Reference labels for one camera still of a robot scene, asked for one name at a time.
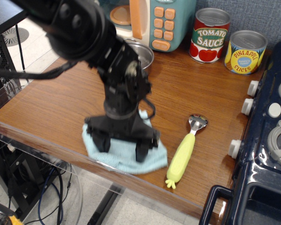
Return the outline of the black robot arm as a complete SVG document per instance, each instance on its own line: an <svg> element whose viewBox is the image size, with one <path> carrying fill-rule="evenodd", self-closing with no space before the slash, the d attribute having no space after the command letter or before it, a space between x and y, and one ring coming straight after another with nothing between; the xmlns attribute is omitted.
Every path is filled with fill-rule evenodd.
<svg viewBox="0 0 281 225"><path fill-rule="evenodd" d="M112 139L133 142L136 160L143 162L160 137L144 123L138 109L151 83L138 54L117 35L104 11L86 0L18 0L16 4L47 33L55 53L68 60L65 69L79 61L97 69L104 83L105 115L88 117L85 123L98 150L108 152Z"/></svg>

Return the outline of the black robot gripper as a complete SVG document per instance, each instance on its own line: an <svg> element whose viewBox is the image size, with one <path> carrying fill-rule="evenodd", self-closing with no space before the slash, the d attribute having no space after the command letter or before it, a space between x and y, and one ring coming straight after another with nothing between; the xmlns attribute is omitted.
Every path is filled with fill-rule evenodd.
<svg viewBox="0 0 281 225"><path fill-rule="evenodd" d="M143 162L148 150L158 146L160 132L144 122L138 103L121 112L119 106L113 105L115 102L104 101L105 115L85 118L87 133L99 152L109 152L112 138L136 143L136 161Z"/></svg>

